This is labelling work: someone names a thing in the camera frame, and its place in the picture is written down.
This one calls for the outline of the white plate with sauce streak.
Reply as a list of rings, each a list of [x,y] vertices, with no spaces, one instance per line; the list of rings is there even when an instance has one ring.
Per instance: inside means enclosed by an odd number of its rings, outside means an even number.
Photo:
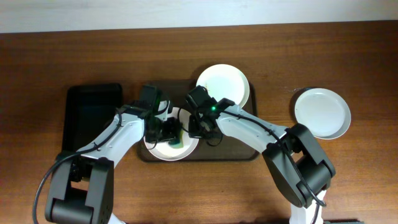
[[[188,129],[190,112],[185,109],[173,107],[170,114],[167,115],[168,118],[174,117],[182,124],[184,129]],[[180,149],[173,149],[168,145],[168,142],[159,142],[157,144],[148,143],[144,139],[144,145],[149,150],[149,152],[156,158],[163,161],[177,161],[187,157],[191,154],[199,143],[199,139],[191,138],[186,131],[183,130],[183,147]]]

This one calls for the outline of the green and yellow sponge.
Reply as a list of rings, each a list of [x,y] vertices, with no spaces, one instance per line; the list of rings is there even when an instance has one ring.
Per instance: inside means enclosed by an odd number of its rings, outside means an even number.
[[[168,145],[173,149],[180,149],[183,147],[183,130],[179,130],[176,136],[168,142]]]

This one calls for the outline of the white plate with ring pattern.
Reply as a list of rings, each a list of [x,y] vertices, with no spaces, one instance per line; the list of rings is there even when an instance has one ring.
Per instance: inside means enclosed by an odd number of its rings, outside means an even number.
[[[293,109],[298,123],[306,126],[318,139],[336,139],[351,125],[347,102],[326,88],[309,88],[299,94]]]

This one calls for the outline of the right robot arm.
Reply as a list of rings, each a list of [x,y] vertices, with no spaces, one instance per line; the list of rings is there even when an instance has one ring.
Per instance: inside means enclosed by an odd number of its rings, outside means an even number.
[[[309,129],[264,121],[226,98],[193,100],[190,134],[207,138],[214,129],[247,144],[262,154],[279,192],[293,206],[292,223],[321,223],[322,195],[336,174],[335,168]]]

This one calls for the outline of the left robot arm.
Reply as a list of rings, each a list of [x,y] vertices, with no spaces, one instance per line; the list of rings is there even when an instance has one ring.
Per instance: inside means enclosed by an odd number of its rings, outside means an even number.
[[[120,223],[113,213],[114,169],[141,139],[160,141],[172,112],[169,101],[142,108],[124,105],[110,125],[77,152],[61,152],[45,174],[50,189],[45,219],[52,223]]]

